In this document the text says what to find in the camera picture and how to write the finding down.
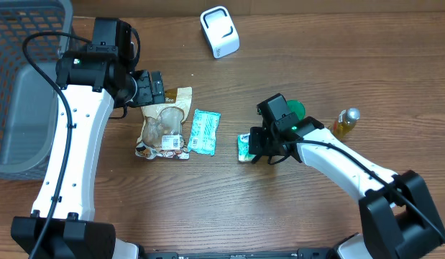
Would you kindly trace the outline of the Kleenex tissue pocket pack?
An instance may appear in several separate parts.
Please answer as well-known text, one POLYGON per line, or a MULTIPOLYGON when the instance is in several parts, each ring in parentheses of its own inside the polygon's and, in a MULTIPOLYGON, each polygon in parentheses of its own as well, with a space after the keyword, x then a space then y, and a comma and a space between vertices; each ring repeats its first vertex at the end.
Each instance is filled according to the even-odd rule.
POLYGON ((249 153, 249 136, 250 133, 246 133, 237 137, 238 161, 242 163, 250 162, 255 157, 249 153))

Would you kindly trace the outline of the brown Pantree snack pouch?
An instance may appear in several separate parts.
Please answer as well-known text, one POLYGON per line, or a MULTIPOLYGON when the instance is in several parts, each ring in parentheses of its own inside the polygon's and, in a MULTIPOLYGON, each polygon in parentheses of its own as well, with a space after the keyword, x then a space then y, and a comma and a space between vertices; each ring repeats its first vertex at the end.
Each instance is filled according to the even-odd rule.
POLYGON ((189 159, 183 136, 193 97, 191 87, 165 91, 165 102, 141 108, 144 117, 142 132, 137 139, 135 155, 148 160, 155 158, 189 159))

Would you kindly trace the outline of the green lid jar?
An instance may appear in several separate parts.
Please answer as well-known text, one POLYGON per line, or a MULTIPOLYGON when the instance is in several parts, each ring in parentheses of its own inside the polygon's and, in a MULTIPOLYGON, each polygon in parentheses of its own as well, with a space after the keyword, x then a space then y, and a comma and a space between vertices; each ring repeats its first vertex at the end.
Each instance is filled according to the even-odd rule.
POLYGON ((298 100, 287 100, 287 106, 291 112, 297 115, 299 120, 305 118, 306 109, 301 102, 299 102, 298 100))

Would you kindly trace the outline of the mint green wipes pack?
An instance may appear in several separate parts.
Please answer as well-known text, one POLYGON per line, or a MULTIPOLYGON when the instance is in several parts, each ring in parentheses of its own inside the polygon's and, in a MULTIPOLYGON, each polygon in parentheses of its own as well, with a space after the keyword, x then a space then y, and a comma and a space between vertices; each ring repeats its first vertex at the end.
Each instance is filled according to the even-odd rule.
POLYGON ((188 149, 202 155, 215 155, 216 131, 221 114, 196 109, 193 115, 188 149))

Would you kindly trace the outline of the yellow oil bottle silver cap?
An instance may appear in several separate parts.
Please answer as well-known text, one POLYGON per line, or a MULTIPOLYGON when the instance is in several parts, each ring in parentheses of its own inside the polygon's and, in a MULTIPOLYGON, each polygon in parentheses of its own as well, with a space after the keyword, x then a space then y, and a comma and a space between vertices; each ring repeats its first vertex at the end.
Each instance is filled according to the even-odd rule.
POLYGON ((329 126, 329 130, 336 139, 343 140, 345 135, 354 129, 359 118, 360 110, 358 108, 345 109, 329 126))

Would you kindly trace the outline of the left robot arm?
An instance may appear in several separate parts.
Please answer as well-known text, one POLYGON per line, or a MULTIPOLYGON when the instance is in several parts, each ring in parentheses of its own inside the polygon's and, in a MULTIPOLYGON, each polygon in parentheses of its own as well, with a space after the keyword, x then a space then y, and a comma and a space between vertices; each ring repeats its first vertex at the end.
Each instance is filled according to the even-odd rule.
POLYGON ((31 258, 144 258, 142 246, 94 221, 94 184, 107 122, 117 108, 165 101, 160 72, 137 70, 141 45, 130 24, 95 20, 93 36, 57 61, 50 85, 58 118, 44 182, 28 217, 12 221, 12 239, 31 258))

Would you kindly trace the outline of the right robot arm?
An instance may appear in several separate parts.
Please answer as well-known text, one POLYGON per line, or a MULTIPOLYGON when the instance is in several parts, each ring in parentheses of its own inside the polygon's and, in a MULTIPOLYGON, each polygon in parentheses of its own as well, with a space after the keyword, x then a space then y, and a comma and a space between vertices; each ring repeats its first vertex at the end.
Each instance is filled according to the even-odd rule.
POLYGON ((445 228, 424 179, 398 174, 354 152, 313 117, 299 118, 282 94, 260 102, 249 153, 315 168, 358 203, 362 233, 326 248, 321 258, 422 258, 445 245, 445 228))

